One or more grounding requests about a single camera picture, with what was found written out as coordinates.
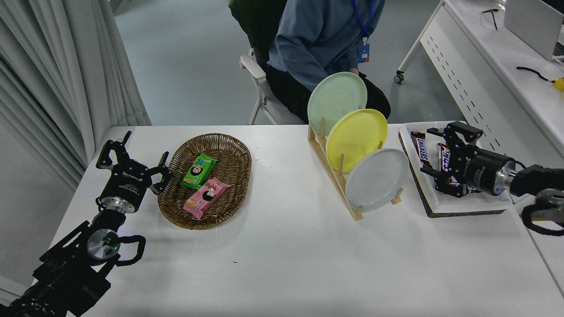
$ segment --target yellow object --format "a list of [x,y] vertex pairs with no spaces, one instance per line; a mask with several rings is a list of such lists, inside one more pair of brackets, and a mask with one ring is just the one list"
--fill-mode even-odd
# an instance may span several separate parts
[[386,118],[374,109],[359,109],[342,117],[331,129],[325,151],[332,168],[339,169],[341,154],[345,155],[342,171],[350,172],[360,159],[386,142]]
[[564,91],[564,77],[556,78],[552,85],[559,91]]

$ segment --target green snack package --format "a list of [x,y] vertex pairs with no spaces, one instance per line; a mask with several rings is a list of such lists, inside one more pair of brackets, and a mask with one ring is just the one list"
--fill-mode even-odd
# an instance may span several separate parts
[[200,154],[180,184],[194,190],[199,189],[208,179],[208,176],[212,172],[212,168],[216,162],[216,159],[203,153]]

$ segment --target robotic arm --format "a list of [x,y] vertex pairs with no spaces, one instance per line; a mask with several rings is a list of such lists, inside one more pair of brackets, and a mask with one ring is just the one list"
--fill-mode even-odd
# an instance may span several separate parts
[[[516,196],[533,195],[535,203],[523,209],[525,226],[543,235],[564,235],[564,169],[540,165],[526,168],[511,157],[478,148],[476,141],[483,131],[461,122],[452,122],[444,129],[427,129],[427,132],[443,137],[451,151],[447,171],[429,166],[421,168],[423,173],[434,178],[437,191],[463,197],[469,192],[468,186],[472,186],[493,196],[505,190]],[[516,164],[523,169],[516,171]],[[459,184],[450,183],[450,177]],[[534,224],[534,219],[553,221],[563,229],[546,229]]]
[[[84,221],[39,259],[43,264],[33,272],[38,281],[9,307],[0,305],[0,316],[66,316],[70,311],[81,316],[92,308],[111,284],[106,277],[115,266],[128,266],[143,256],[146,240],[140,235],[117,234],[125,215],[139,209],[148,188],[161,193],[173,174],[165,165],[165,152],[158,165],[147,168],[130,159],[125,149],[128,131],[122,142],[109,140],[96,163],[99,169],[109,169],[112,175],[100,197],[96,198],[99,213],[92,224]],[[115,151],[114,165],[109,154]],[[161,174],[153,184],[151,176]],[[120,260],[121,244],[137,243],[137,253],[129,260]],[[96,272],[92,267],[103,265]]]

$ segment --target wicker basket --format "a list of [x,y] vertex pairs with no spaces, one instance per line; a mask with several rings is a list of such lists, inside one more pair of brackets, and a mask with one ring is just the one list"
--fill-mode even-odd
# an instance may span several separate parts
[[[201,219],[184,211],[184,203],[196,190],[180,185],[198,155],[204,153],[218,162],[209,178],[217,177],[232,187],[210,206]],[[174,173],[167,188],[158,197],[162,214],[173,224],[186,229],[209,229],[233,216],[245,201],[252,159],[249,149],[236,138],[219,133],[204,134],[182,144],[170,160]]]

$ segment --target id badge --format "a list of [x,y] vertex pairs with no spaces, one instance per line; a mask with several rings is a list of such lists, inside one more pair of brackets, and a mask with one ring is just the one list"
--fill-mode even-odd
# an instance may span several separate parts
[[358,63],[367,63],[370,61],[370,44],[363,44],[360,46],[360,53]]

